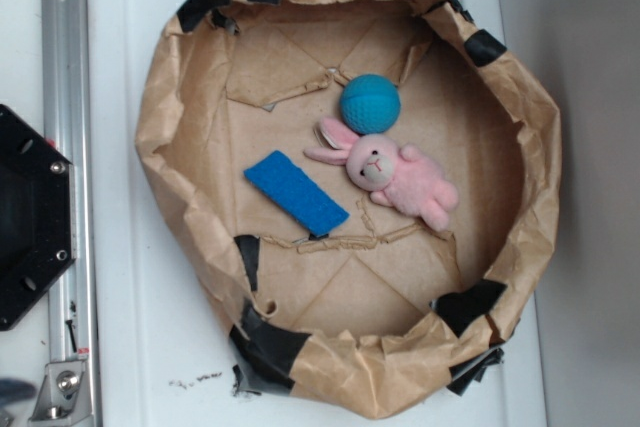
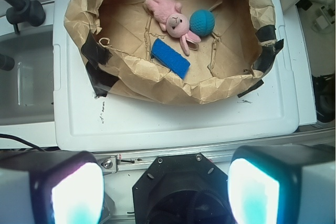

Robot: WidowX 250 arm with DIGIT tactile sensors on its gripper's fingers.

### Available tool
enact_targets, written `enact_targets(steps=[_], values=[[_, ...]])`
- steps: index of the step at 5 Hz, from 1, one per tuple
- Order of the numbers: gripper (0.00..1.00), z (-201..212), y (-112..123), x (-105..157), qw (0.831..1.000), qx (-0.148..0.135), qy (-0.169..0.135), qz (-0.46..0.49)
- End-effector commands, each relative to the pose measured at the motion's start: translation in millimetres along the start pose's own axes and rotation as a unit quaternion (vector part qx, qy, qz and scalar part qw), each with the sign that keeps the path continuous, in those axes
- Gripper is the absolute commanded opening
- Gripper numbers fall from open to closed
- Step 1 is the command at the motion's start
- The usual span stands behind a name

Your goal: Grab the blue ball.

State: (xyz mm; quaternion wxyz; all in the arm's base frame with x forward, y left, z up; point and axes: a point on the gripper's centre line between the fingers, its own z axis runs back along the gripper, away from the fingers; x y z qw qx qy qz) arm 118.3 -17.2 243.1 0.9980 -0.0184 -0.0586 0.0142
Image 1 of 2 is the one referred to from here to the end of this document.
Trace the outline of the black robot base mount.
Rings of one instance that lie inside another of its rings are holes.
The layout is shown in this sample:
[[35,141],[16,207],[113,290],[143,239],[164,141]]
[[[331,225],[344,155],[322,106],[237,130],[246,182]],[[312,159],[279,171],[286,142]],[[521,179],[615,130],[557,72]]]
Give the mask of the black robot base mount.
[[1,330],[14,328],[74,260],[70,162],[1,107]]

